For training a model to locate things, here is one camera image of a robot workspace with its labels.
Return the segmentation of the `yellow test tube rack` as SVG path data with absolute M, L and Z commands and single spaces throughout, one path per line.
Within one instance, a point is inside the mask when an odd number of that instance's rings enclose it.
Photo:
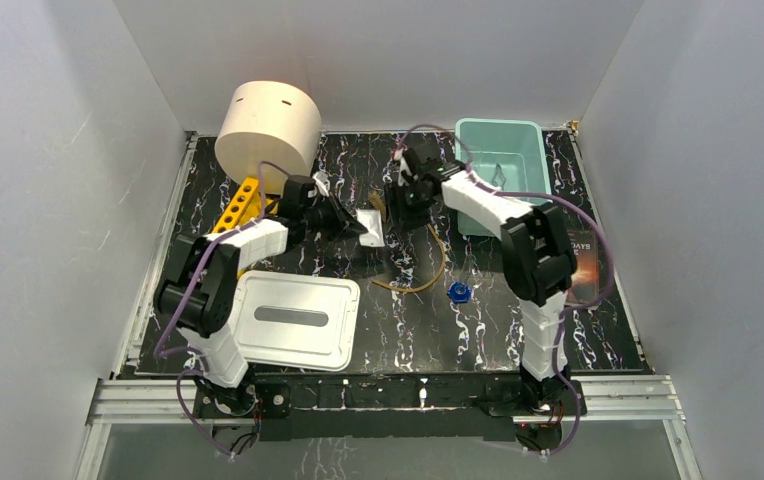
M 260 182 L 257 178 L 244 179 L 206 238 L 213 239 L 229 231 L 237 231 L 258 218 L 262 212 L 275 212 L 280 197 L 266 194 L 265 200 L 262 200 L 260 193 Z

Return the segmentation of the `tan test tube brush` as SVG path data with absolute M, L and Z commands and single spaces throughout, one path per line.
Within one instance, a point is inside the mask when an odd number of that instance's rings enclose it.
M 384 198 L 378 191 L 371 191 L 368 195 L 368 201 L 372 207 L 377 210 L 382 217 L 387 216 L 387 207 Z

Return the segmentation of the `white paper packet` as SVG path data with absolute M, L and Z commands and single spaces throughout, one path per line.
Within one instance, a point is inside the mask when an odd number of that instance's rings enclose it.
M 359 235 L 362 247 L 382 248 L 385 246 L 383 221 L 381 212 L 376 209 L 358 209 L 356 219 L 366 229 Z

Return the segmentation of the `blue capped clear tube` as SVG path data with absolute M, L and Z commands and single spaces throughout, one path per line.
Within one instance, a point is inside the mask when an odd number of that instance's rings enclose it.
M 470 277 L 473 272 L 473 263 L 474 255 L 468 253 L 463 259 L 460 274 L 447 290 L 447 296 L 453 304 L 466 304 L 471 300 L 472 287 L 470 285 Z

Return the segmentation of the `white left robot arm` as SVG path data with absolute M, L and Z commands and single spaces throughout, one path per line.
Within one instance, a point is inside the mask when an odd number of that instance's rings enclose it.
M 328 241 L 361 240 L 368 226 L 317 177 L 286 178 L 276 211 L 205 236 L 181 235 L 153 300 L 167 332 L 220 387 L 218 403 L 233 416 L 252 411 L 255 387 L 244 381 L 251 364 L 337 372 L 351 361 L 360 299 L 346 279 L 256 271 L 308 234 Z

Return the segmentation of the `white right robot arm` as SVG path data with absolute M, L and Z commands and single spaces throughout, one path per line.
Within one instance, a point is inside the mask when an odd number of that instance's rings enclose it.
M 521 399 L 535 414 L 561 399 L 567 360 L 558 337 L 560 312 L 577 262 L 560 209 L 533 205 L 493 187 L 458 160 L 428 147 L 399 147 L 395 180 L 384 186 L 387 225 L 409 231 L 429 224 L 437 203 L 459 211 L 497 238 L 508 288 L 520 302 L 524 346 Z

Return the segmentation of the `metal crucible tongs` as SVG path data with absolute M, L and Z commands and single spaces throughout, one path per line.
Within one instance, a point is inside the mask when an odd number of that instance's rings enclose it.
M 504 174 L 503 166 L 499 163 L 495 165 L 494 172 L 490 183 L 497 189 L 503 190 L 507 182 L 507 177 Z

